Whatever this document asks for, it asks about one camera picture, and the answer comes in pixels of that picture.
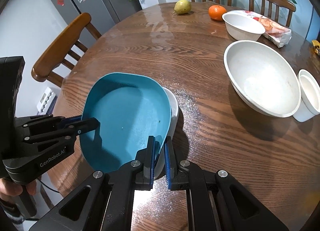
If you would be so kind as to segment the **left hand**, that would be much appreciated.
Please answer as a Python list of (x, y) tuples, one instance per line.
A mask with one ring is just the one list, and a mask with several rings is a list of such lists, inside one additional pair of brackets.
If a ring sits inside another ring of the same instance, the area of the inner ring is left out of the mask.
[[(29, 195), (36, 194), (36, 181), (33, 181), (26, 185), (27, 192)], [(23, 192), (23, 188), (21, 185), (16, 184), (14, 182), (10, 182), (4, 178), (0, 179), (0, 192), (1, 192), (1, 199), (8, 203), (14, 204), (14, 197), (21, 195)]]

